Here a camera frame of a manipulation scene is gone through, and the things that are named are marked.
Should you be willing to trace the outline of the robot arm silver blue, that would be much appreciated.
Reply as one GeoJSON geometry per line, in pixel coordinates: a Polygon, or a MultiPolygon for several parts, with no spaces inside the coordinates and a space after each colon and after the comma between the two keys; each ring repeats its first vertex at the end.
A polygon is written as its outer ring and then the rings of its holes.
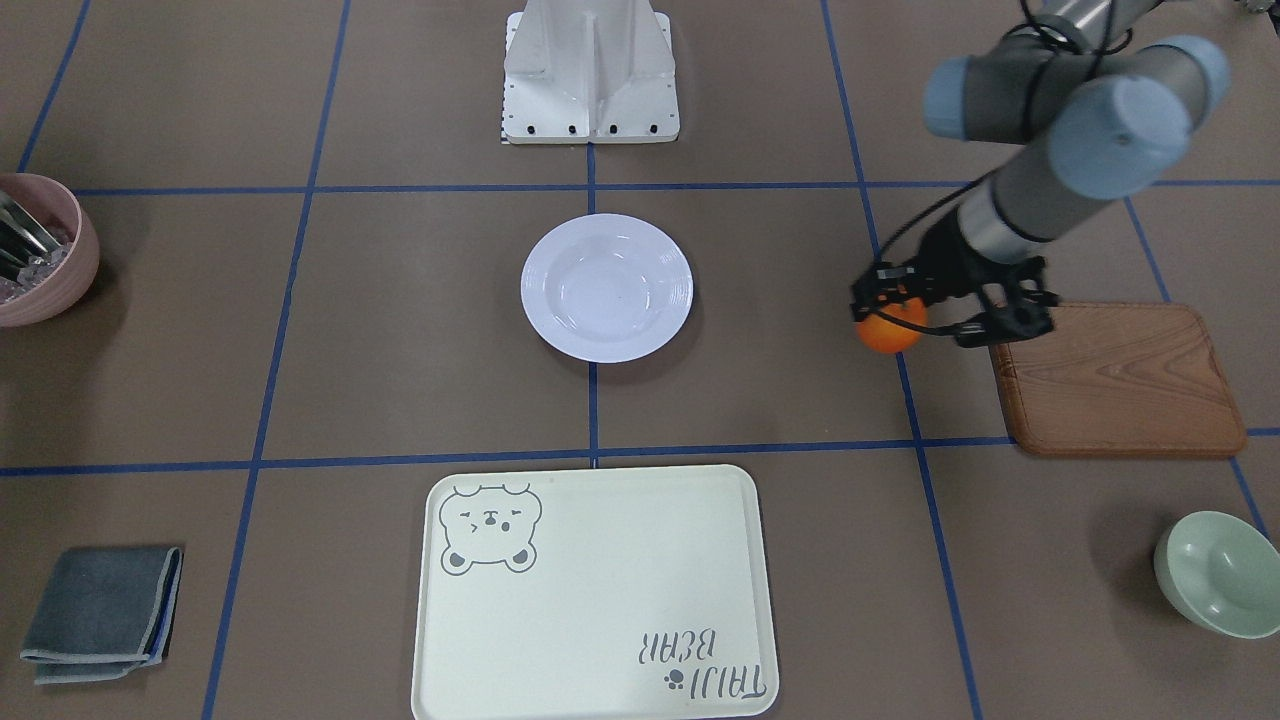
{"type": "Polygon", "coordinates": [[[1225,51],[1175,35],[1124,47],[1153,1],[1047,1],[980,55],[940,64],[927,129],[1007,143],[1001,167],[924,210],[911,258],[876,256],[851,284],[852,319],[964,347],[1053,329],[1044,247],[1176,165],[1231,87],[1225,51]]]}

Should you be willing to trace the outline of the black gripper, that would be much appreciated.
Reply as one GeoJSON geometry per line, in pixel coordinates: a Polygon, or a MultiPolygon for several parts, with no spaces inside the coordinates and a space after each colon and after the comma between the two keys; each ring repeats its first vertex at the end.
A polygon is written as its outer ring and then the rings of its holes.
{"type": "Polygon", "coordinates": [[[959,218],[943,217],[923,234],[913,258],[900,265],[879,263],[876,275],[852,282],[852,320],[863,323],[891,302],[932,306],[964,299],[1000,279],[1001,265],[969,245],[959,218]]]}

